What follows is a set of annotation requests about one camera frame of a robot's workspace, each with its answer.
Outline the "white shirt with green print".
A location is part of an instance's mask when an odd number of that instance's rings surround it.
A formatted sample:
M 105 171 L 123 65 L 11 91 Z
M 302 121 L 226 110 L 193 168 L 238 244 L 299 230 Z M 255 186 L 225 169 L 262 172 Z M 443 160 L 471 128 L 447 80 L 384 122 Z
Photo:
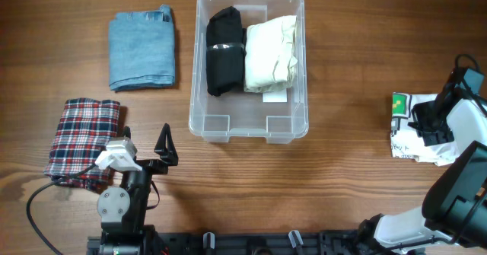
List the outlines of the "white shirt with green print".
M 424 140 L 408 125 L 413 121 L 411 110 L 419 103 L 436 98 L 436 94 L 405 94 L 393 92 L 390 130 L 391 153 L 394 158 L 444 166 L 455 162 L 460 152 L 456 142 L 425 146 Z

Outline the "black garment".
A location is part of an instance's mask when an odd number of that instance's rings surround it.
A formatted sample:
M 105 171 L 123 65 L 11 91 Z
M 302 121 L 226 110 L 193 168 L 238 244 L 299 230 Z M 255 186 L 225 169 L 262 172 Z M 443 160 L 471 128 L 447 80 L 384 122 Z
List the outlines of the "black garment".
M 233 6 L 215 14 L 206 28 L 206 81 L 210 95 L 219 97 L 244 80 L 246 34 L 240 12 Z

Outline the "cream white garment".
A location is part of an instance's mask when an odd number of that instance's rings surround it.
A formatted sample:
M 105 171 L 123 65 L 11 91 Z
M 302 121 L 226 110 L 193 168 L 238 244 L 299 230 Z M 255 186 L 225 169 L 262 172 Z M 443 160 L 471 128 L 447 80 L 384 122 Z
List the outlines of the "cream white garment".
M 296 75 L 298 20 L 285 15 L 247 28 L 244 90 L 266 93 L 288 89 Z

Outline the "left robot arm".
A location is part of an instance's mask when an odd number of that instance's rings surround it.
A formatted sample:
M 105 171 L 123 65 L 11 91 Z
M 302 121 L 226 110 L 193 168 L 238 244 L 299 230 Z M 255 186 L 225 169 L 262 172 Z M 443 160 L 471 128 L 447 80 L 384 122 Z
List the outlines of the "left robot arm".
M 154 147 L 157 159 L 138 160 L 137 149 L 130 139 L 130 128 L 124 136 L 111 139 L 95 164 L 99 169 L 113 169 L 123 175 L 121 184 L 105 189 L 98 201 L 102 234 L 88 240 L 88 254 L 168 254 L 167 245 L 153 225 L 145 224 L 146 212 L 157 206 L 148 204 L 152 177 L 164 175 L 168 168 L 178 165 L 170 125 L 164 124 Z

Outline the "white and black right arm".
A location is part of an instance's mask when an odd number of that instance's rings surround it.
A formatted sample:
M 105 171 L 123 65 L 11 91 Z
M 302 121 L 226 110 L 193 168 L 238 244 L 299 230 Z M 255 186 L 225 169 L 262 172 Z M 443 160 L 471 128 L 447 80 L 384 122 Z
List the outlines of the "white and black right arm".
M 463 91 L 447 116 L 461 155 L 427 192 L 422 206 L 376 215 L 354 240 L 363 254 L 408 254 L 436 244 L 486 246 L 486 100 Z

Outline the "clear plastic storage container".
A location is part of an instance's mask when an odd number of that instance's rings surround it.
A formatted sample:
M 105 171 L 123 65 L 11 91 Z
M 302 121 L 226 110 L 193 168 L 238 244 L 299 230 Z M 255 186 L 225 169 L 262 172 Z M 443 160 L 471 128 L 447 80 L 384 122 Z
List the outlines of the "clear plastic storage container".
M 234 6 L 242 25 L 259 24 L 284 15 L 298 20 L 294 55 L 296 76 L 287 89 L 286 103 L 264 103 L 263 94 L 235 88 L 220 97 L 207 92 L 206 27 L 218 11 Z M 229 142 L 232 137 L 264 138 L 288 144 L 304 137 L 309 129 L 304 0 L 197 0 L 193 78 L 189 130 L 207 142 Z

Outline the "white label in container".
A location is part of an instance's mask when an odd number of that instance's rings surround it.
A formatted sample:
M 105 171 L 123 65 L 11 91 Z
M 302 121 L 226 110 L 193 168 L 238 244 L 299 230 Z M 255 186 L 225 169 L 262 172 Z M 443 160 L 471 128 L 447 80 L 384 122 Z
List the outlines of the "white label in container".
M 263 93 L 263 102 L 264 103 L 286 103 L 288 100 L 287 98 L 287 90 L 283 89 L 280 91 L 269 91 Z

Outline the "folded red plaid shirt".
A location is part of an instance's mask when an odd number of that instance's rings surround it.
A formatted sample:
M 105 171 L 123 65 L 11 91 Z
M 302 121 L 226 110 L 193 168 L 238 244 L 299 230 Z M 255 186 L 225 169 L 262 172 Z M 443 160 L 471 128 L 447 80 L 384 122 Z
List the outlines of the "folded red plaid shirt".
M 76 178 L 97 160 L 109 140 L 118 133 L 120 102 L 90 98 L 65 102 L 43 174 L 51 180 L 66 179 L 60 186 L 93 192 L 109 183 L 111 172 L 97 167 Z

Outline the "folded blue denim jeans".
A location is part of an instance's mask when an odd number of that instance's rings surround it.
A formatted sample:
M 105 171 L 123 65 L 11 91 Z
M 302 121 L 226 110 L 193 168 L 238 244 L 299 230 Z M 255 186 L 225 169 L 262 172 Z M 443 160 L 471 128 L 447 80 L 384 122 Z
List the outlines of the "folded blue denim jeans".
M 109 25 L 112 91 L 170 87 L 176 82 L 175 28 L 169 5 L 116 14 Z

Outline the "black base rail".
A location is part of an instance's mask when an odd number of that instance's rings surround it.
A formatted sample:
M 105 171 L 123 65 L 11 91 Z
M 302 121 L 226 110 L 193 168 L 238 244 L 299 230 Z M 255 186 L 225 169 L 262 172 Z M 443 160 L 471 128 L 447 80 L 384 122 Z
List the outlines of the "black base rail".
M 115 240 L 90 237 L 88 254 L 169 254 L 169 255 L 332 255 L 399 254 L 376 242 L 360 242 L 356 231 L 321 231 L 302 234 L 205 234 L 160 233 L 151 241 Z

